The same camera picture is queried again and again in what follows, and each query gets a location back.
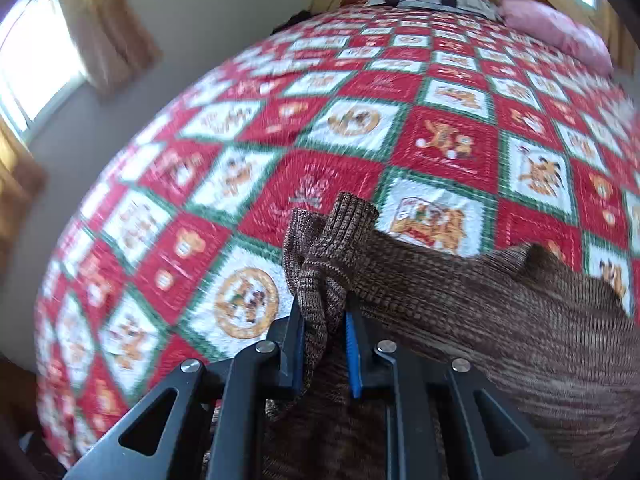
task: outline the knit fabric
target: knit fabric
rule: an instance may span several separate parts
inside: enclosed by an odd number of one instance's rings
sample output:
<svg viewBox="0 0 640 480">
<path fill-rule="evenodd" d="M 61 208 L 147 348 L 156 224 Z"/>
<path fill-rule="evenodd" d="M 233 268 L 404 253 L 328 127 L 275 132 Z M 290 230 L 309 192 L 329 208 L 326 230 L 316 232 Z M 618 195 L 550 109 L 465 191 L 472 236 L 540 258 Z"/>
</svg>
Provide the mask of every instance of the knit fabric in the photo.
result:
<svg viewBox="0 0 640 480">
<path fill-rule="evenodd" d="M 383 406 L 350 400 L 348 290 L 400 344 L 469 359 L 585 478 L 604 478 L 640 427 L 640 336 L 611 286 L 536 245 L 475 258 L 409 245 L 377 232 L 377 215 L 348 193 L 327 217 L 292 215 L 283 265 L 308 388 L 268 427 L 266 478 L 385 477 Z"/>
</svg>

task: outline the bedroom wall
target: bedroom wall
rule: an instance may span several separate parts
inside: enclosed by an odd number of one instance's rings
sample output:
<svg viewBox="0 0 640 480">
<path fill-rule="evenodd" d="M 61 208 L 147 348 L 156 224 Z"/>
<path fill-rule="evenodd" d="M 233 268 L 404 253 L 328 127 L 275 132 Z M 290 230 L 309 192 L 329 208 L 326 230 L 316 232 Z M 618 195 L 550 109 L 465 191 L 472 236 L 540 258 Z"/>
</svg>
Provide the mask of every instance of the bedroom wall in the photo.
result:
<svg viewBox="0 0 640 480">
<path fill-rule="evenodd" d="M 110 158 L 208 69 L 268 35 L 311 0 L 130 0 L 164 56 L 108 102 L 80 87 L 30 148 L 49 173 L 0 289 L 0 352 L 34 369 L 33 303 L 68 218 Z"/>
</svg>

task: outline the bed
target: bed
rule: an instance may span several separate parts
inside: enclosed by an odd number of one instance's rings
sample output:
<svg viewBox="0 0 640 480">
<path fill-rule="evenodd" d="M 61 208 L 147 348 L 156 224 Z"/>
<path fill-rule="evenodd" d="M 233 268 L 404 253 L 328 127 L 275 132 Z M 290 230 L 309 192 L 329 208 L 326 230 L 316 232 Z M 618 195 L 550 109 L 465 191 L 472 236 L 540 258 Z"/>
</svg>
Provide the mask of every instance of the bed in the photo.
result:
<svg viewBox="0 0 640 480">
<path fill-rule="evenodd" d="M 472 257 L 538 242 L 640 312 L 623 91 L 485 18 L 349 1 L 315 0 L 327 12 L 175 98 L 65 228 L 35 316 L 38 412 L 63 465 L 183 359 L 264 338 L 292 302 L 292 209 L 328 213 L 342 190 L 408 243 Z"/>
</svg>

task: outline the quilt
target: quilt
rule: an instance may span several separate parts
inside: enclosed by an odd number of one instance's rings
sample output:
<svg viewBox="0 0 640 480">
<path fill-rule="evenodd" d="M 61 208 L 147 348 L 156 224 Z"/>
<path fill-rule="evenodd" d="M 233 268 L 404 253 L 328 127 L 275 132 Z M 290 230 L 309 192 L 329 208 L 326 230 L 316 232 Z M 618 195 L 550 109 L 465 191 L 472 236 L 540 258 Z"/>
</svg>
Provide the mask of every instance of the quilt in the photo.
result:
<svg viewBox="0 0 640 480">
<path fill-rule="evenodd" d="M 459 256 L 538 242 L 640 309 L 640 121 L 610 80 L 484 18 L 349 6 L 207 73 L 104 169 L 36 308 L 38 412 L 69 467 L 185 358 L 289 313 L 293 208 L 342 190 Z"/>
</svg>

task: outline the beige curtain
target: beige curtain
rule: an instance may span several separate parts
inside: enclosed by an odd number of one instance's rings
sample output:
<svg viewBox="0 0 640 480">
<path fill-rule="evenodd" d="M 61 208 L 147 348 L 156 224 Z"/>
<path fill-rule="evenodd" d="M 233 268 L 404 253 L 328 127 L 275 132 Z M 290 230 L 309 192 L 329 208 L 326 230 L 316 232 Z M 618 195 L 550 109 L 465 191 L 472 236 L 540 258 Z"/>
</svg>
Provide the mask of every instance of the beige curtain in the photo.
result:
<svg viewBox="0 0 640 480">
<path fill-rule="evenodd" d="M 607 0 L 598 0 L 600 31 L 613 63 L 632 74 L 636 60 L 636 42 Z"/>
<path fill-rule="evenodd" d="M 0 272 L 45 179 L 44 170 L 0 117 Z"/>
<path fill-rule="evenodd" d="M 59 0 L 88 81 L 113 94 L 159 58 L 127 0 Z"/>
</svg>

